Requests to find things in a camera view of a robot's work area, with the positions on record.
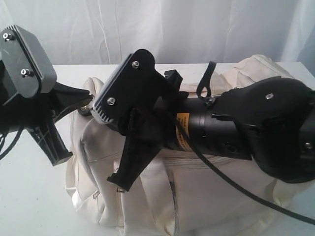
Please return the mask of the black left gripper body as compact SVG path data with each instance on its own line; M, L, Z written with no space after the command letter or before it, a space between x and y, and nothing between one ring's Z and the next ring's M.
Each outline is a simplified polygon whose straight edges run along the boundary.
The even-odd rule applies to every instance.
M55 115L48 101L48 93L40 93L32 98L18 94L0 62L0 131L10 133L24 129L34 129L43 121L53 123L64 116Z

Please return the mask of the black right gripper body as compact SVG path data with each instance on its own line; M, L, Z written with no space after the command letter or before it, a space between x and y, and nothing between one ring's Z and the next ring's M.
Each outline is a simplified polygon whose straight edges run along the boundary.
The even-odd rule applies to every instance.
M167 127L171 124L166 108L184 100L187 92L180 92L182 76L168 70L157 73L141 91L136 104L118 122L118 131L126 136L123 157L155 157L165 148Z

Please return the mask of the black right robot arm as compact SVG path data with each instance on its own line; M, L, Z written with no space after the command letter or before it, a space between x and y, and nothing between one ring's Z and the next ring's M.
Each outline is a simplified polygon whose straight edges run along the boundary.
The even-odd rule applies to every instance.
M118 129L126 141L108 181L125 191L162 149L252 160L290 184L315 178L315 92L296 79L271 77L217 97L179 92L152 110L134 107Z

